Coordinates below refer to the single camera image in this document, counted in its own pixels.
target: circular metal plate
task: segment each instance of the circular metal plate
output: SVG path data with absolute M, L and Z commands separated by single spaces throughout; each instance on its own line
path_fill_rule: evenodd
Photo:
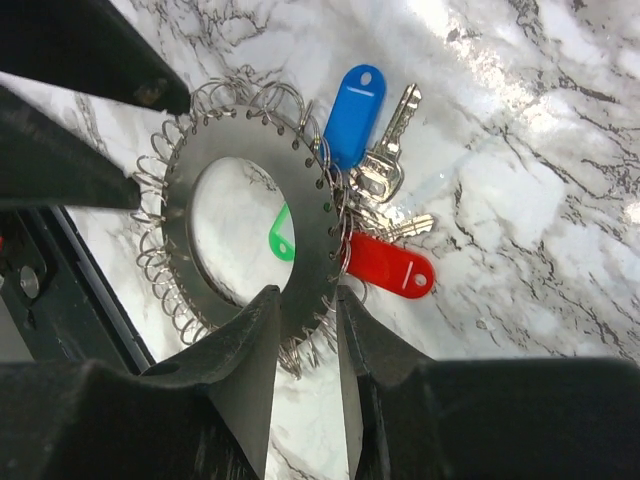
M 334 209 L 327 212 L 331 202 L 330 187 L 322 182 L 318 162 L 303 142 L 293 148 L 295 132 L 280 129 L 271 122 L 264 125 L 258 109 L 234 105 L 234 117 L 210 118 L 205 125 L 198 120 L 197 134 L 190 131 L 176 149 L 165 175 L 167 186 L 162 208 L 165 218 L 163 235 L 169 252 L 169 267 L 176 277 L 185 300 L 199 312 L 204 321 L 222 326 L 239 311 L 237 305 L 225 299 L 209 278 L 198 258 L 192 235 L 191 206 L 193 194 L 204 170 L 225 157 L 243 158 L 264 169 L 280 187 L 289 205 L 296 240 L 296 253 L 291 276 L 282 292 L 281 338 L 305 338 L 303 327 L 315 329 L 318 321 L 314 313 L 325 314 L 322 297 L 332 299 L 336 289 L 328 278 L 340 269 L 339 258 L 331 260 L 340 247 L 339 235 L 329 235 L 336 224 Z

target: plastic key fob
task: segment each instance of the plastic key fob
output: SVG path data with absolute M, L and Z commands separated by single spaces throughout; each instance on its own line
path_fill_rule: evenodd
M 417 253 L 354 232 L 347 272 L 405 298 L 420 298 L 431 291 L 435 270 Z
M 269 230 L 269 246 L 271 247 L 271 251 L 284 262 L 293 262 L 296 257 L 296 247 L 293 245 L 292 239 L 293 225 L 291 224 L 291 214 L 289 213 L 289 205 L 285 203 L 276 217 L 276 221 L 273 222 L 271 230 Z
M 324 131 L 341 170 L 362 161 L 386 91 L 384 76 L 371 65 L 358 65 L 342 79 Z

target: marble surface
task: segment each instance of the marble surface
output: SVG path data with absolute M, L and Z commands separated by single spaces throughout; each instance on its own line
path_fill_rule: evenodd
M 437 359 L 640 360 L 640 4 L 114 3 L 192 88 L 231 73 L 288 81 L 316 100 L 322 125 L 356 64 L 372 63 L 387 78 L 377 135 L 404 87 L 420 85 L 424 99 L 403 137 L 406 181 L 388 213 L 438 217 L 434 232 L 407 242 L 433 261 L 438 283 L 420 300 L 372 289 L 367 301 L 409 343 Z M 6 75 L 0 81 L 127 172 L 150 153 L 149 135 L 164 118 Z M 281 199 L 255 195 L 268 197 L 261 218 L 275 217 Z M 256 215 L 232 210 L 224 214 L 249 224 Z M 140 227 L 123 212 L 72 215 L 153 355 L 178 351 L 135 266 Z M 250 257 L 253 247 L 242 248 Z M 254 283 L 286 281 L 283 272 L 263 266 Z M 347 478 L 337 359 L 322 353 L 322 366 L 302 380 L 276 378 L 268 478 Z

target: key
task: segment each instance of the key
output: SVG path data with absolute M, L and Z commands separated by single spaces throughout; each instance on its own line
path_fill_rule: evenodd
M 391 117 L 382 139 L 366 152 L 358 168 L 349 176 L 351 188 L 363 197 L 377 203 L 391 200 L 404 181 L 404 171 L 399 164 L 400 137 L 418 109 L 422 94 L 418 86 L 409 85 L 396 111 Z
M 409 126 L 409 121 L 416 113 L 420 100 L 422 100 L 422 93 L 418 85 L 412 83 L 405 89 L 382 139 L 373 147 L 372 153 L 398 162 L 401 153 L 400 136 Z
M 436 220 L 433 215 L 427 213 L 383 230 L 377 237 L 386 242 L 395 243 L 401 238 L 415 237 L 421 233 L 428 233 L 433 230 L 435 223 Z
M 379 212 L 374 212 L 351 196 L 347 199 L 346 207 L 353 214 L 356 224 L 362 230 L 377 234 L 377 232 L 387 231 L 393 227 L 393 222 L 390 218 Z

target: key head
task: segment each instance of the key head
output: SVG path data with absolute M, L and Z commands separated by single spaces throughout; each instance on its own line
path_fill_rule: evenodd
M 349 175 L 351 188 L 376 203 L 391 200 L 403 181 L 400 164 L 375 152 L 367 152 L 360 167 Z

